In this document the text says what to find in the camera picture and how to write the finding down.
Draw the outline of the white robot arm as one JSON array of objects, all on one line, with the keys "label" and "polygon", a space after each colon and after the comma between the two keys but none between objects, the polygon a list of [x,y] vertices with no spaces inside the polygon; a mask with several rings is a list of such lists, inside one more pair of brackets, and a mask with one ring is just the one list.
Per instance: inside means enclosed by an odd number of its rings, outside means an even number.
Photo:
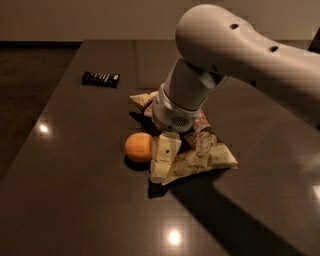
[{"label": "white robot arm", "polygon": [[162,131],[153,143],[153,183],[237,166],[201,113],[206,99],[230,77],[255,86],[312,126],[320,125],[319,54],[272,41],[215,5],[199,5],[182,16],[176,45],[181,57],[152,105],[152,120]]}]

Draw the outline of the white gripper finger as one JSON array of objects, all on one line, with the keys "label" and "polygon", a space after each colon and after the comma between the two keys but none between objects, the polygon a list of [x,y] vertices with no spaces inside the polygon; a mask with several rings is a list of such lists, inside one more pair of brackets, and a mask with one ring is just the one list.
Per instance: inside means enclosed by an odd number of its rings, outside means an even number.
[{"label": "white gripper finger", "polygon": [[162,132],[152,143],[152,160],[150,180],[155,184],[163,184],[181,146],[178,133]]},{"label": "white gripper finger", "polygon": [[199,117],[194,122],[193,129],[196,135],[196,155],[198,157],[204,157],[210,151],[211,147],[216,144],[217,138],[203,112],[199,114]]}]

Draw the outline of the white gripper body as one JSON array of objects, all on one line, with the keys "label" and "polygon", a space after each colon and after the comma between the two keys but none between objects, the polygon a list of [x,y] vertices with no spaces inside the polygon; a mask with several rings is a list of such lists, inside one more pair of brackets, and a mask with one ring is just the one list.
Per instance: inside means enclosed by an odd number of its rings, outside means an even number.
[{"label": "white gripper body", "polygon": [[174,104],[161,85],[153,100],[152,120],[160,130],[184,133],[198,118],[200,110],[190,111]]}]

